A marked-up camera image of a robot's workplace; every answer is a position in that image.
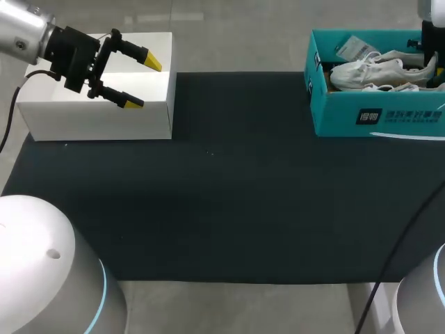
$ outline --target black cable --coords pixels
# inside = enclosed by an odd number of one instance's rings
[[[50,71],[45,71],[45,70],[37,70],[34,72],[31,72],[29,74],[27,74],[25,76],[26,80],[31,78],[33,75],[36,74],[46,74],[49,75],[50,77],[54,78],[57,81],[60,81],[60,76],[58,76],[56,73],[50,72]],[[1,140],[0,143],[0,153],[1,151],[3,151],[3,148],[5,147],[6,141],[8,140],[8,136],[9,136],[9,131],[11,130],[11,125],[13,123],[13,114],[14,114],[14,107],[15,107],[15,102],[17,100],[17,96],[19,96],[19,92],[20,92],[20,88],[23,86],[23,84],[19,87],[17,87],[15,89],[15,92],[13,94],[13,99],[11,100],[11,105],[9,107],[9,116],[8,116],[8,122],[6,123],[6,129],[5,129],[5,134],[3,136],[3,139]]]
[[[380,283],[383,281],[383,278],[385,278],[387,269],[389,268],[389,265],[391,264],[393,257],[397,253],[398,248],[402,244],[408,232],[411,230],[412,226],[417,222],[417,219],[419,219],[420,215],[430,206],[431,202],[440,194],[440,192],[443,190],[444,187],[445,187],[445,181],[442,181],[440,185],[428,196],[428,198],[426,198],[426,200],[423,201],[420,208],[417,209],[414,216],[411,217],[410,221],[405,226],[405,229],[402,231],[402,234],[400,234],[400,236],[398,237],[396,243],[394,244],[394,247],[392,248],[387,259],[385,260],[385,264],[383,264],[382,271],[380,272],[380,275],[378,276],[377,282],[375,282],[371,295],[369,296],[368,301],[366,302],[366,306],[363,309],[362,316],[360,317],[357,328],[355,329],[355,334],[360,334],[360,332],[362,331],[364,321],[366,320],[366,316],[368,315],[369,310],[371,309],[371,305],[373,303],[375,294],[377,293],[378,287],[380,286]]]

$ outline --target dark tablecloth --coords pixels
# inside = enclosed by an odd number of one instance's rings
[[[178,74],[173,137],[29,136],[3,194],[57,206],[120,280],[351,283],[445,170],[445,143],[316,137],[302,73]],[[386,280],[445,242],[444,200]]]

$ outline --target hole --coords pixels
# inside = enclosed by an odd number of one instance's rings
[[[55,260],[60,259],[60,253],[53,248],[51,248],[47,251],[47,256],[50,257],[51,259],[55,259]]]

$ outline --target shoe box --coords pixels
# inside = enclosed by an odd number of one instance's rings
[[[345,63],[337,51],[352,35],[382,54],[391,50],[418,52],[409,48],[407,41],[421,39],[420,31],[312,31],[305,81],[316,134],[326,137],[445,136],[443,91],[336,91],[330,84],[329,71]]]

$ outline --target paper tag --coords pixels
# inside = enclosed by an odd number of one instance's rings
[[[348,41],[338,50],[337,56],[351,62],[361,60],[374,51],[378,50],[359,38],[351,36]]]
[[[395,87],[392,90],[393,92],[419,92],[419,87],[417,85],[413,85],[412,83],[406,83],[405,85]]]

